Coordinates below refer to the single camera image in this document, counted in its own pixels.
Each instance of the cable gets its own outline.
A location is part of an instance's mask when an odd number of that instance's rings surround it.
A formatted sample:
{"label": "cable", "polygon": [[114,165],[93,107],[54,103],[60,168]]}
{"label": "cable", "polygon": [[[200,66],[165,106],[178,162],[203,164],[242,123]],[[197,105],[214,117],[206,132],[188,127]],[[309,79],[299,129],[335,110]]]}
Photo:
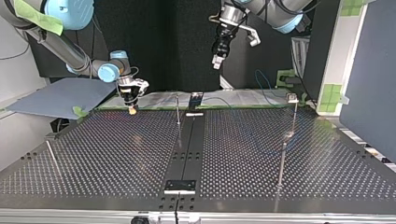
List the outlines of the cable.
{"label": "cable", "polygon": [[255,77],[256,77],[256,82],[257,82],[257,84],[259,84],[260,89],[262,90],[262,95],[264,96],[265,101],[268,102],[268,104],[270,104],[271,106],[274,106],[274,107],[280,107],[280,106],[282,106],[282,105],[274,105],[274,104],[272,104],[272,103],[268,100],[268,97],[267,97],[267,95],[265,94],[265,91],[264,91],[264,87],[262,86],[262,84],[261,84],[260,81],[259,81],[259,78],[258,78],[258,74],[259,74],[259,73],[260,73],[260,74],[262,75],[262,77],[267,81],[268,87],[269,87],[271,93],[272,93],[275,97],[285,98],[286,96],[277,96],[277,95],[275,95],[274,92],[273,92],[273,89],[271,88],[271,84],[270,84],[270,81],[268,80],[268,78],[264,75],[264,73],[263,73],[262,71],[256,70],[256,72],[255,72],[255,74],[254,74]]}
{"label": "cable", "polygon": [[103,33],[102,30],[99,28],[99,25],[96,23],[96,20],[97,20],[96,14],[93,14],[92,20],[93,20],[93,25],[96,27],[96,29],[99,31],[99,33],[102,34]]}
{"label": "cable", "polygon": [[22,53],[19,53],[19,54],[17,54],[17,55],[11,56],[11,57],[0,58],[0,61],[18,58],[18,57],[22,56],[23,54],[25,54],[25,53],[29,50],[29,48],[30,48],[30,45],[27,44],[26,49],[25,49]]}
{"label": "cable", "polygon": [[[295,66],[296,68],[298,68],[298,66],[297,66],[297,61],[296,61],[296,59],[295,59],[295,57],[294,57],[293,48],[290,47],[290,49],[291,49],[291,58],[292,58],[292,60],[293,60],[294,66]],[[303,88],[304,88],[306,94],[307,94],[308,97],[311,99],[311,101],[312,101],[312,103],[314,104],[315,108],[318,108],[318,105],[317,105],[317,103],[315,103],[314,98],[312,98],[311,94],[309,94],[309,91],[308,91],[308,89],[306,88],[306,86],[305,86],[305,84],[304,84],[304,81],[303,81],[303,78],[301,77],[301,74],[300,74],[300,72],[298,71],[298,69],[296,69],[296,75],[297,75],[297,77],[300,79],[301,84],[303,85]]]}
{"label": "cable", "polygon": [[139,73],[139,68],[136,66],[132,66],[131,69],[136,69],[136,71],[132,74],[132,77],[136,76]]}
{"label": "cable", "polygon": [[274,0],[274,1],[275,1],[276,5],[279,6],[283,11],[285,11],[286,13],[289,13],[290,15],[296,15],[296,16],[301,15],[301,14],[306,14],[306,13],[314,10],[315,8],[317,8],[317,6],[321,2],[321,0],[318,0],[317,3],[314,6],[312,6],[311,8],[309,8],[308,10],[298,12],[298,11],[292,11],[292,10],[288,9],[285,6],[285,4],[282,2],[282,0]]}
{"label": "cable", "polygon": [[95,53],[95,31],[96,31],[96,29],[93,27],[93,28],[92,28],[91,58],[93,58],[94,53]]}
{"label": "cable", "polygon": [[256,80],[257,80],[257,73],[260,73],[260,75],[262,75],[262,77],[265,79],[265,81],[267,82],[268,88],[270,89],[271,93],[274,96],[279,97],[279,98],[285,98],[286,97],[286,95],[276,95],[274,93],[274,90],[271,87],[270,81],[268,80],[267,76],[260,69],[257,69],[256,72],[255,72]]}
{"label": "cable", "polygon": [[79,45],[79,40],[78,40],[78,31],[75,31],[75,36],[76,36],[76,44]]}

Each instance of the light gray floor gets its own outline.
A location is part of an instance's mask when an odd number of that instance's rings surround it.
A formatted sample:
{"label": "light gray floor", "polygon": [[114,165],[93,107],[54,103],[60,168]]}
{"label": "light gray floor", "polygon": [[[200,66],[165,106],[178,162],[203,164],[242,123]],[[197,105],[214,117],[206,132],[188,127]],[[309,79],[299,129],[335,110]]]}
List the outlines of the light gray floor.
{"label": "light gray floor", "polygon": [[[273,105],[286,104],[287,90],[264,90],[267,99]],[[178,95],[179,106],[189,105],[190,93],[187,92],[154,92],[139,99],[139,107],[173,107],[176,106],[176,95]],[[269,105],[261,90],[238,90],[238,91],[213,91],[206,92],[202,105],[226,105],[219,98],[230,105]],[[99,108],[124,108],[123,99],[114,97]]]}

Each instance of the small object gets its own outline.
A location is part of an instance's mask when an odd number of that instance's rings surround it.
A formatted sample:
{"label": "small object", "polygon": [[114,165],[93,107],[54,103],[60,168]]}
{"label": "small object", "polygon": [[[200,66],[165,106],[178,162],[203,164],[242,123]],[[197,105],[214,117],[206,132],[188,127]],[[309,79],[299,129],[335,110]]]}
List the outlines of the small object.
{"label": "small object", "polygon": [[134,108],[134,105],[129,106],[129,114],[130,115],[137,114],[137,110],[136,110],[136,108]]}
{"label": "small object", "polygon": [[186,113],[187,117],[200,117],[203,116],[204,113],[199,111],[196,107],[201,105],[202,100],[204,98],[203,92],[193,92],[190,96],[189,101],[189,110]]}
{"label": "small object", "polygon": [[288,104],[297,104],[299,102],[296,93],[288,93],[288,94],[286,94],[286,100],[288,101]]}
{"label": "small object", "polygon": [[165,194],[189,195],[195,194],[194,180],[168,180],[166,181]]}
{"label": "small object", "polygon": [[73,112],[79,118],[85,118],[85,117],[87,117],[90,114],[88,112],[83,111],[82,108],[79,107],[79,106],[73,106]]}

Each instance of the metal rod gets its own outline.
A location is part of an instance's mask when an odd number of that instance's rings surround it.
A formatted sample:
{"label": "metal rod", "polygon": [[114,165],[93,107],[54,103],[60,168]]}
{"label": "metal rod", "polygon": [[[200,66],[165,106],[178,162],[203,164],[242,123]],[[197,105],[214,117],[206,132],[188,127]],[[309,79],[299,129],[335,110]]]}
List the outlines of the metal rod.
{"label": "metal rod", "polygon": [[298,102],[296,103],[296,106],[294,107],[293,125],[291,127],[291,132],[293,134],[294,134],[294,128],[295,128],[296,119],[297,119],[297,108],[298,108]]}
{"label": "metal rod", "polygon": [[57,171],[59,173],[59,176],[62,178],[61,169],[59,168],[58,160],[56,159],[55,154],[53,153],[52,146],[50,145],[50,141],[46,141],[46,143],[47,143],[47,146],[49,148],[49,153],[50,153],[50,155],[51,155],[51,157],[53,159],[53,162],[55,163],[55,167],[56,167],[56,169],[57,169]]}
{"label": "metal rod", "polygon": [[50,145],[50,141],[46,141],[46,143],[47,143],[47,146],[49,147],[49,153],[50,153],[51,157],[56,161],[56,157],[55,157],[55,154],[53,153],[52,147]]}
{"label": "metal rod", "polygon": [[286,158],[286,147],[287,147],[287,143],[283,144],[283,148],[282,148],[282,156],[280,158],[280,168],[279,168],[279,179],[277,182],[277,186],[279,188],[282,188],[282,179],[283,179],[283,171],[285,169],[285,158]]}
{"label": "metal rod", "polygon": [[177,124],[180,125],[180,111],[178,107],[178,94],[176,93],[176,111],[177,111]]}

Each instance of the vertical post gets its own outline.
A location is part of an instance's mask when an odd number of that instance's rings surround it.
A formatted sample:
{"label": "vertical post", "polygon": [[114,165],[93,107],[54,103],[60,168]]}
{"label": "vertical post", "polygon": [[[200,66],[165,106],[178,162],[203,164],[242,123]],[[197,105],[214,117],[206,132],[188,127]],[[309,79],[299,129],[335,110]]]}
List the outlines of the vertical post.
{"label": "vertical post", "polygon": [[177,125],[180,125],[180,111],[178,106],[178,93],[176,93],[176,111],[177,111]]}
{"label": "vertical post", "polygon": [[283,147],[282,147],[282,156],[280,158],[280,168],[279,168],[279,179],[277,181],[277,187],[279,189],[282,188],[282,179],[283,179],[283,171],[285,169],[285,159],[286,159],[286,146],[288,144],[285,142],[283,143]]}

